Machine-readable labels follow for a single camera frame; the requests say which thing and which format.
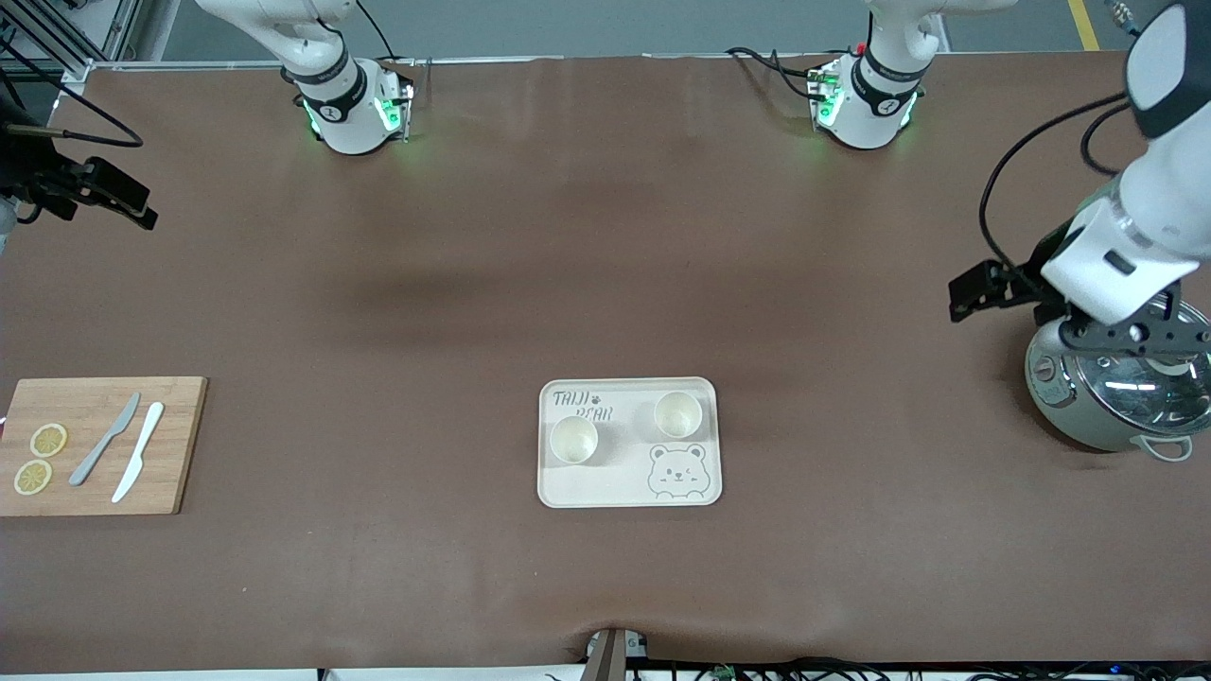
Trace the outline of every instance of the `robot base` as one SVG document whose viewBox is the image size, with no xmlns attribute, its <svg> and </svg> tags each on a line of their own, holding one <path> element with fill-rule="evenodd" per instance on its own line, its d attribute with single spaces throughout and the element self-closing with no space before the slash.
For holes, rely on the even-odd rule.
<svg viewBox="0 0 1211 681">
<path fill-rule="evenodd" d="M 384 69 L 378 62 L 355 61 L 366 71 L 366 93 L 340 122 L 325 120 L 304 105 L 311 119 L 311 131 L 334 151 L 350 155 L 373 151 L 395 137 L 407 141 L 412 125 L 412 84 L 401 86 L 400 74 Z"/>
<path fill-rule="evenodd" d="M 850 74 L 854 73 L 855 62 L 857 57 L 845 55 L 810 71 L 808 92 L 825 98 L 822 102 L 811 102 L 811 122 L 816 130 L 832 133 L 842 144 L 855 149 L 878 149 L 908 125 L 917 95 L 902 107 L 902 113 L 876 115 L 871 111 L 871 105 L 854 91 Z"/>
</svg>

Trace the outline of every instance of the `bear drawing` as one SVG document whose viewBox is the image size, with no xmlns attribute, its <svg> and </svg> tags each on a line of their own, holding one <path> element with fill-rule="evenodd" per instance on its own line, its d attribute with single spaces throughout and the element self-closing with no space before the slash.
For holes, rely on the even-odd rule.
<svg viewBox="0 0 1211 681">
<path fill-rule="evenodd" d="M 670 450 L 664 445 L 652 448 L 652 475 L 648 487 L 656 493 L 671 498 L 702 497 L 711 487 L 711 476 L 706 474 L 706 451 L 700 445 L 690 445 L 685 450 Z"/>
</svg>

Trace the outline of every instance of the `cooking pot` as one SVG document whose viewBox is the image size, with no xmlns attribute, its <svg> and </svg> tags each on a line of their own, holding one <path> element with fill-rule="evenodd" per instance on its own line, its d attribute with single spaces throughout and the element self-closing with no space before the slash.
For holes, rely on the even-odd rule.
<svg viewBox="0 0 1211 681">
<path fill-rule="evenodd" d="M 1153 299 L 1149 313 L 1164 303 Z M 1181 303 L 1177 319 L 1207 324 Z M 1211 428 L 1211 355 L 1132 357 L 1064 354 L 1055 328 L 1044 326 L 1026 353 L 1026 384 L 1048 420 L 1064 435 L 1107 452 L 1138 447 L 1164 462 L 1190 457 L 1190 437 Z M 1158 445 L 1177 445 L 1176 456 Z"/>
</svg>

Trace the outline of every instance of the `cup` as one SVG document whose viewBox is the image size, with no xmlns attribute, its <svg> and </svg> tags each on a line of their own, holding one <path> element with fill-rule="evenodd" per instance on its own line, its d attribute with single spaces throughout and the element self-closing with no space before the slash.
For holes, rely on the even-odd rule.
<svg viewBox="0 0 1211 681">
<path fill-rule="evenodd" d="M 702 405 L 687 393 L 668 393 L 656 402 L 654 417 L 661 433 L 682 440 L 702 425 Z"/>
<path fill-rule="evenodd" d="M 551 453 L 573 465 L 589 460 L 597 451 L 597 427 L 581 416 L 561 418 L 551 429 Z"/>
</svg>

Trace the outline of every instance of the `knife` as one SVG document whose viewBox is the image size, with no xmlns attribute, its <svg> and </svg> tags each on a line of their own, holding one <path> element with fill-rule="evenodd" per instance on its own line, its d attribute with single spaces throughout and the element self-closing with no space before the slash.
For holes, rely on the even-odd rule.
<svg viewBox="0 0 1211 681">
<path fill-rule="evenodd" d="M 134 480 L 138 479 L 139 473 L 143 471 L 143 450 L 147 448 L 148 440 L 151 439 L 151 431 L 160 423 L 160 414 L 162 413 L 163 402 L 151 402 L 151 406 L 148 407 L 148 416 L 143 419 L 143 431 L 139 433 L 139 441 L 134 445 L 131 463 L 126 464 L 126 473 L 122 474 L 122 481 L 117 483 L 117 490 L 114 491 L 114 498 L 109 499 L 110 503 L 116 504 L 121 502 L 122 497 L 131 491 L 131 486 L 134 485 Z"/>
<path fill-rule="evenodd" d="M 84 485 L 85 480 L 88 480 L 88 474 L 92 473 L 92 468 L 97 465 L 97 459 L 101 458 L 102 452 L 104 452 L 105 447 L 109 446 L 109 441 L 121 434 L 121 431 L 126 430 L 126 427 L 131 424 L 131 419 L 134 418 L 134 410 L 138 408 L 138 406 L 139 394 L 136 393 L 131 395 L 131 401 L 126 402 L 126 406 L 122 407 L 122 413 L 117 414 L 117 420 L 114 422 L 114 425 L 109 427 L 109 431 L 101 439 L 101 442 L 97 442 L 97 446 L 93 447 L 92 451 L 88 452 L 88 456 L 80 462 L 80 465 L 71 471 L 71 477 L 68 479 L 68 485 L 79 487 Z"/>
</svg>

